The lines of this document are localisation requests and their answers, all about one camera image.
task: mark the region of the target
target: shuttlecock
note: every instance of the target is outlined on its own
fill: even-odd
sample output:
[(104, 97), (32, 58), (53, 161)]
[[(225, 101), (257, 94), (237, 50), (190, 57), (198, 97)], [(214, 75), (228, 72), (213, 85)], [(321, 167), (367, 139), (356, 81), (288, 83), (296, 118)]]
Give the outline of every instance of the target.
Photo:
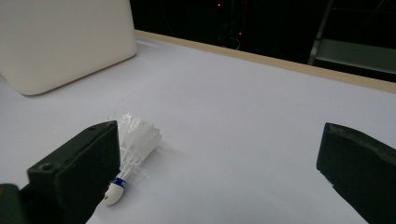
[(116, 203), (126, 186), (126, 180), (134, 169), (161, 141), (160, 130), (141, 118), (123, 114), (117, 118), (120, 141), (120, 173), (110, 183), (102, 204)]

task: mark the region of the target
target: shuttlecock cork base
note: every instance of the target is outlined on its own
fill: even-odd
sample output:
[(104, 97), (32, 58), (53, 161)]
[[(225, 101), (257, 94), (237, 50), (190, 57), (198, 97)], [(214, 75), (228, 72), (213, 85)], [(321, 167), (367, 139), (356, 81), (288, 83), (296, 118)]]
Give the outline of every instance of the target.
[(120, 173), (110, 183), (101, 204), (116, 203), (126, 186), (126, 180), (134, 169), (149, 155), (161, 141), (160, 130), (141, 118), (130, 114), (117, 117), (120, 141)]

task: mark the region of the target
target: blue band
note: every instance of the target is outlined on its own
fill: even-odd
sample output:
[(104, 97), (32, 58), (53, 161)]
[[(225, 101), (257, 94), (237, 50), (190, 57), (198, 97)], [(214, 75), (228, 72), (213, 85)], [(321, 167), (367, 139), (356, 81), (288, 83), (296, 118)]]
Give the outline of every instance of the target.
[(125, 185), (126, 185), (126, 182), (125, 182), (125, 180), (123, 180), (123, 179), (117, 177), (117, 178), (113, 181), (113, 184), (116, 184), (116, 185), (118, 185), (118, 186), (120, 186), (120, 187), (122, 187), (122, 188), (124, 189), (124, 188), (125, 188)]

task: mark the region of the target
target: black object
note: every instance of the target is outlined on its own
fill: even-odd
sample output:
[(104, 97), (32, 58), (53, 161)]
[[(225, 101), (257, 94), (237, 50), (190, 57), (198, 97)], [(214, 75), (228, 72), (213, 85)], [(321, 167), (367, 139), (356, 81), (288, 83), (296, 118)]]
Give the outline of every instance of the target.
[(396, 223), (396, 150), (326, 123), (317, 168), (369, 223)]
[(0, 223), (86, 223), (119, 172), (117, 122), (91, 126), (32, 166), (21, 191), (0, 185)]

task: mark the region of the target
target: white table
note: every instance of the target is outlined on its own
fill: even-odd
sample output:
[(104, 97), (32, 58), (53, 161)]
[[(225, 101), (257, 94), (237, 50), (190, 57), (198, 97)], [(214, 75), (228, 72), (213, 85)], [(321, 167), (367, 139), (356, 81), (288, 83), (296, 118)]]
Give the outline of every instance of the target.
[(319, 144), (333, 122), (396, 147), (394, 84), (352, 76), (379, 83), (370, 89), (293, 71), (350, 80), (324, 69), (138, 34), (131, 60), (45, 94), (22, 96), (0, 78), (2, 183), (25, 186), (26, 170), (52, 150), (131, 112), (153, 121), (163, 140), (121, 201), (98, 206), (91, 224), (365, 223), (316, 169)]

